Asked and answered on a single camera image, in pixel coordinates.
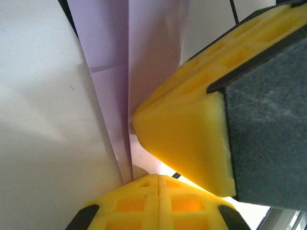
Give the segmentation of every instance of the dark gray felt surface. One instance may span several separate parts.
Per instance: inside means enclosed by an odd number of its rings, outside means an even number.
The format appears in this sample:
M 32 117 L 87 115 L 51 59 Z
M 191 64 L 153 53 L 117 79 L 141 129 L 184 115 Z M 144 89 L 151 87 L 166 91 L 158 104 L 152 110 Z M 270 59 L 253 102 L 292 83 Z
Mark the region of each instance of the dark gray felt surface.
M 225 95 L 237 199 L 307 210 L 307 38 Z

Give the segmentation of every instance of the white wall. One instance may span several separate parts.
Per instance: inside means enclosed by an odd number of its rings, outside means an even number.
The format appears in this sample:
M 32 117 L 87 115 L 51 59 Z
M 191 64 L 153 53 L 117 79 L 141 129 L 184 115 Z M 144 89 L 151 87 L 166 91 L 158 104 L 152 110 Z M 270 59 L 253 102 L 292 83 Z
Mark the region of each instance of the white wall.
M 65 229 L 85 202 L 121 185 L 58 1 L 0 1 L 0 229 Z

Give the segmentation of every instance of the black line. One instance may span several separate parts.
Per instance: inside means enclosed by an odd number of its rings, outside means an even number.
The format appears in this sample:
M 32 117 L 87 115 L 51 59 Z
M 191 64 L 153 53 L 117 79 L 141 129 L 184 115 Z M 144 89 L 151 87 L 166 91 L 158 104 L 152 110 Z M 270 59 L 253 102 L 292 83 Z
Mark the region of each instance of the black line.
M 174 177 L 175 179 L 178 179 L 181 175 L 179 173 L 175 173 L 172 177 Z
M 235 22 L 236 24 L 239 24 L 239 19 L 238 19 L 238 15 L 236 13 L 236 6 L 234 3 L 234 0 L 229 0 L 230 1 L 230 5 L 231 5 L 231 9 L 232 9 L 232 14 L 234 15 L 235 18 Z

